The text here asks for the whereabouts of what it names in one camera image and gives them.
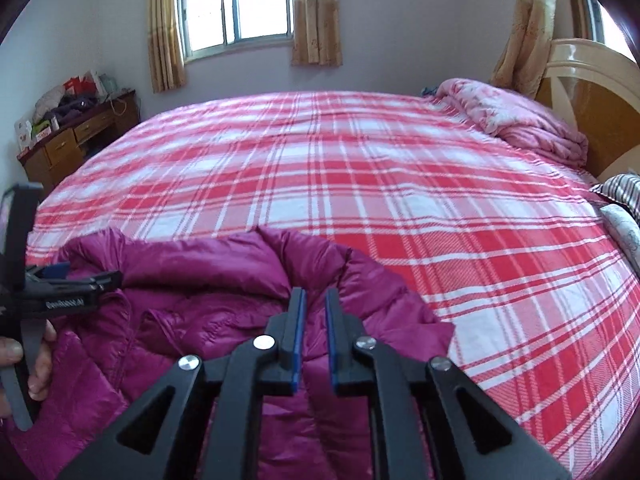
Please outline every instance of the wall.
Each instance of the wall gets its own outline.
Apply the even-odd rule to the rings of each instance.
[[[210,57],[187,65],[188,85],[153,95],[146,0],[100,0],[104,68],[138,90],[143,115],[260,92],[351,89],[418,94],[452,75],[459,0],[340,0],[344,65],[295,68],[290,47]]]
[[[456,43],[457,75],[488,81],[511,33],[515,0],[462,0]],[[571,38],[570,0],[556,1],[554,38]]]
[[[152,93],[146,0],[32,0],[0,45],[0,186],[24,179],[14,122],[52,86],[97,68],[135,88],[148,118],[181,105],[260,92],[351,89],[418,94],[446,78],[488,80],[514,0],[340,0],[344,66],[290,65],[290,47],[194,61],[188,85]],[[571,29],[558,0],[556,34]]]
[[[0,189],[26,179],[14,123],[44,92],[100,65],[95,0],[31,0],[0,44]]]

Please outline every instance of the pillow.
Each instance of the pillow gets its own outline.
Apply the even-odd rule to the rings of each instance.
[[[58,108],[60,101],[65,96],[65,87],[56,86],[44,94],[36,103],[36,111],[33,114],[33,124],[38,124],[48,111]]]
[[[630,173],[612,176],[604,184],[592,187],[591,191],[623,205],[640,223],[640,176]]]
[[[636,275],[640,278],[640,226],[619,205],[606,205],[600,212],[604,217],[607,231],[618,243]]]

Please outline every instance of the human hand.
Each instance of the human hand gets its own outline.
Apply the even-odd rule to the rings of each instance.
[[[51,348],[48,343],[56,340],[56,330],[47,321],[44,333],[44,341],[40,345],[40,352],[36,359],[35,375],[29,377],[29,396],[33,400],[43,401],[49,395],[49,381],[51,378]],[[13,339],[0,337],[0,367],[11,366],[19,363],[24,354],[22,347]],[[0,390],[0,418],[11,416],[11,407],[6,400],[3,390]]]

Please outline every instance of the magenta down jacket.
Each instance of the magenta down jacket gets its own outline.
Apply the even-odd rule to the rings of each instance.
[[[371,475],[367,402],[330,386],[324,295],[401,354],[447,353],[453,325],[439,322],[402,279],[364,254],[319,237],[258,229],[225,239],[146,243],[105,230],[58,255],[73,277],[119,269],[122,290],[95,314],[58,323],[49,399],[27,433],[8,436],[38,480],[54,480],[181,356],[231,353],[308,292],[303,373],[295,397],[264,399],[260,480],[351,480]]]

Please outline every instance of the blue gripper pad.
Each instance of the blue gripper pad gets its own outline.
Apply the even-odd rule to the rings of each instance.
[[[50,265],[40,271],[40,276],[43,280],[66,280],[70,268],[69,262]]]
[[[327,294],[324,300],[324,315],[326,316],[326,343],[329,351],[329,373],[331,374],[331,386],[334,391],[338,386],[338,354],[335,344],[334,320],[331,315],[331,298]]]
[[[306,319],[306,290],[302,290],[300,294],[300,303],[298,304],[298,319],[296,320],[296,338],[293,343],[293,377],[291,387],[294,392],[298,390],[300,385],[300,371],[302,370],[302,338],[305,332]]]

